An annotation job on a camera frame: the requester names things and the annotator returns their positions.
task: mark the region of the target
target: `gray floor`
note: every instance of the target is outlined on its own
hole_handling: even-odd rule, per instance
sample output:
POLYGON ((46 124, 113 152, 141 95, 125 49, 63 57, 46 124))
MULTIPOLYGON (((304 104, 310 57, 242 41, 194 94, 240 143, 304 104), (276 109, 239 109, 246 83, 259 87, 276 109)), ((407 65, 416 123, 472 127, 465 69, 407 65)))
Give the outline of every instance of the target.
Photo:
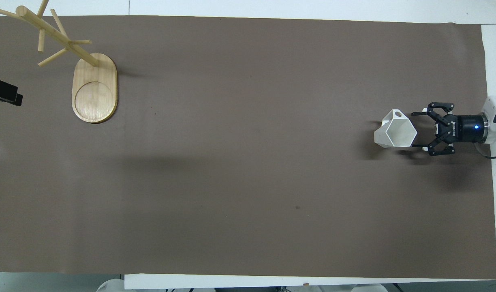
MULTIPOLYGON (((109 279, 120 275, 3 273, 0 272, 0 292, 95 292, 109 279)), ((402 283, 404 292, 496 292, 496 281, 454 281, 433 283, 402 283)), ((392 284, 383 285, 389 292, 399 292, 392 284)), ((217 288, 217 292, 276 292, 275 287, 217 288)))

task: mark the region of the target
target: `wooden mug tree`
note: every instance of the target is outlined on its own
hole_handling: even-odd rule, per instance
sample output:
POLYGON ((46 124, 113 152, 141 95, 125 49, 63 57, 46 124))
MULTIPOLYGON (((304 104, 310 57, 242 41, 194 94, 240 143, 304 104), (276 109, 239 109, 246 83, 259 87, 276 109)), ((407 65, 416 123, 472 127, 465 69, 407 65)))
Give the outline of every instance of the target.
POLYGON ((90 54, 79 45, 91 44, 89 39, 72 41, 59 20, 55 10, 50 9, 59 30, 43 20, 48 0, 43 0, 37 14, 24 6, 16 8, 16 13, 0 9, 0 14, 26 21, 39 29, 37 51, 42 53, 45 35, 58 41, 64 48, 39 63, 42 67, 65 52, 72 52, 81 59, 75 66, 72 87, 72 108, 85 122, 98 123, 110 118, 118 103, 117 69, 115 63, 104 54, 90 54))

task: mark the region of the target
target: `hexagonal opening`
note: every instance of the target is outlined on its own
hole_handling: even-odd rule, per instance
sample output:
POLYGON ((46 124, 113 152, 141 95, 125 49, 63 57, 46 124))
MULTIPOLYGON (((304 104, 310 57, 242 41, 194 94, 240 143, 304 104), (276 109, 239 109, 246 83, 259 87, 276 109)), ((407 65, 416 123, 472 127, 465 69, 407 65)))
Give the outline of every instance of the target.
POLYGON ((409 147, 417 135, 412 123, 403 119, 391 120, 385 133, 395 147, 409 147))

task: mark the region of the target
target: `brown paper sheet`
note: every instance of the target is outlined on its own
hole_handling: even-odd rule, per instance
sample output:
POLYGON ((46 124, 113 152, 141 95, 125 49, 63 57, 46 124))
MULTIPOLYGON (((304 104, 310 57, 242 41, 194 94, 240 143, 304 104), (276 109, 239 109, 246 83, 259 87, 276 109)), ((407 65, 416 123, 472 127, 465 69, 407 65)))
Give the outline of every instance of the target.
POLYGON ((115 61, 118 108, 78 120, 77 57, 39 68, 59 46, 0 18, 24 95, 0 102, 0 271, 496 279, 490 162, 372 136, 392 108, 480 111, 480 26, 62 21, 115 61))

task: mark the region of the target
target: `wooden base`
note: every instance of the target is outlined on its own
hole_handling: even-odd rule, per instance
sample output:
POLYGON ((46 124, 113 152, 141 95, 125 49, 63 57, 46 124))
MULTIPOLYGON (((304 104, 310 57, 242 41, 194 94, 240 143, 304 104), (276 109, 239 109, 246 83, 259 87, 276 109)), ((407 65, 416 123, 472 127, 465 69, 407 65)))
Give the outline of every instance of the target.
POLYGON ((118 103, 118 77, 115 63, 106 55, 91 54, 98 60, 93 67, 79 60, 73 74, 72 108, 83 121, 98 123, 110 118, 118 103))

